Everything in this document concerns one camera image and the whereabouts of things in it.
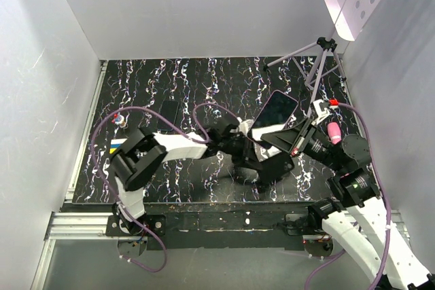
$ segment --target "black marbled table surface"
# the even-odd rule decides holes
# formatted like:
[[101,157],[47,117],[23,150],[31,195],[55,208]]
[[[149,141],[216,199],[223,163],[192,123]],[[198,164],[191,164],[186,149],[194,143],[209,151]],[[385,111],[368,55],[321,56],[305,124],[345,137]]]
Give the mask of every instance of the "black marbled table surface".
[[[216,102],[242,119],[256,117],[274,90],[281,90],[299,101],[294,121],[299,122],[307,112],[310,93],[296,64],[285,60],[268,72],[264,63],[275,58],[199,58],[166,60],[111,60],[107,64],[103,86],[92,122],[93,128],[108,113],[127,106],[146,106],[159,111],[163,100],[179,101],[176,124],[190,132],[196,129],[192,109],[204,102]],[[309,71],[313,57],[296,57],[300,66]],[[328,57],[326,69],[335,65]],[[338,72],[322,79],[317,98],[337,98],[348,102],[344,83]],[[221,115],[216,108],[201,109],[199,118],[205,124]],[[112,139],[128,137],[139,125],[155,130],[156,119],[144,113],[125,115],[128,126],[115,124],[103,127],[97,137],[99,164],[107,174],[109,148]],[[358,133],[354,116],[337,109],[328,122],[338,122],[343,134]],[[82,160],[73,202],[78,204],[112,203],[114,198],[103,182],[94,175],[89,143]],[[163,164],[144,191],[146,202],[248,202],[319,200],[330,194],[326,179],[332,172],[320,163],[300,156],[294,160],[295,169],[283,180],[269,187],[259,187],[257,175],[251,170],[234,170],[230,157],[219,153],[205,160],[176,160]]]

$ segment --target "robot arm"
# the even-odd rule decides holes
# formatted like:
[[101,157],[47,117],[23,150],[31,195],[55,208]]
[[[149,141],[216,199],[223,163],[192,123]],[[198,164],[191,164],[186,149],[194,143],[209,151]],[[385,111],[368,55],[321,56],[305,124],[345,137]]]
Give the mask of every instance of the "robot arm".
[[186,138],[178,134],[153,133],[144,127],[134,131],[128,139],[113,140],[109,171],[118,187],[120,202],[115,203],[113,212],[119,219],[120,229],[129,234],[141,232],[132,223],[130,216],[146,223],[143,189],[164,162],[209,158],[222,151],[231,155],[235,166],[258,171],[263,181],[274,181],[288,173],[294,165],[286,153],[278,151],[274,156],[259,162],[254,143],[246,137],[249,126],[248,121],[240,122],[222,117],[216,125],[207,129],[211,139],[208,144],[194,142],[195,139],[204,141],[195,132],[191,132]]
[[[316,112],[327,111],[335,104],[328,106],[316,102],[319,108]],[[385,274],[379,289],[435,289],[435,276],[413,255],[395,224],[385,225],[385,205],[373,176],[366,169],[371,163],[367,140],[348,135],[333,145],[316,128],[321,120],[307,119],[295,128],[262,136],[263,141],[281,151],[292,156],[305,153],[335,171],[336,175],[328,179],[328,184],[341,205],[331,199],[317,201],[309,206],[308,224],[334,237],[370,281],[375,279],[379,270],[385,247],[385,229],[391,229]],[[346,221],[341,206],[355,218],[370,242]]]

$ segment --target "pink cap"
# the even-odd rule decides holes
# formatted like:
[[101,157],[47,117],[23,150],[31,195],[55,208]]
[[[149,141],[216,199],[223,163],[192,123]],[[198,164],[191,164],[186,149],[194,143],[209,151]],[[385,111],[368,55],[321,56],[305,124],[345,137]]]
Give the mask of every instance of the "pink cap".
[[336,122],[328,124],[328,136],[331,139],[332,144],[337,144],[341,141],[341,130]]

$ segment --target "phone screen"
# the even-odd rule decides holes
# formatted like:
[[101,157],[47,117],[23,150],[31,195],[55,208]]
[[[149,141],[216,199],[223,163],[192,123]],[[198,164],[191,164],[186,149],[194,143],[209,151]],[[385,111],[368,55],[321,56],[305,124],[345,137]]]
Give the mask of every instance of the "phone screen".
[[298,101],[280,91],[274,91],[249,130],[250,139],[265,149],[272,145],[261,141],[261,135],[284,129],[298,106]]
[[[162,107],[160,108],[160,115],[168,119],[172,124],[175,124],[175,118],[177,117],[178,102],[165,100],[163,101]],[[173,130],[172,127],[168,126],[164,121],[157,121],[157,129],[170,132]]]

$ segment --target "white enclosure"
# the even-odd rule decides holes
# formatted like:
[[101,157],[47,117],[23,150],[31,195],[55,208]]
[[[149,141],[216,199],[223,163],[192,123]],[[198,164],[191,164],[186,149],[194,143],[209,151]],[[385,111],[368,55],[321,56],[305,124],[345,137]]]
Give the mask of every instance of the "white enclosure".
[[[332,28],[324,0],[68,3],[100,59],[281,56]],[[347,42],[336,41],[342,53]]]
[[[433,272],[434,18],[435,0],[381,0],[355,42],[334,37],[392,207]],[[1,288],[31,286],[99,59],[280,56],[331,28],[324,0],[0,0]]]
[[66,0],[0,0],[0,283],[29,289],[99,72]]

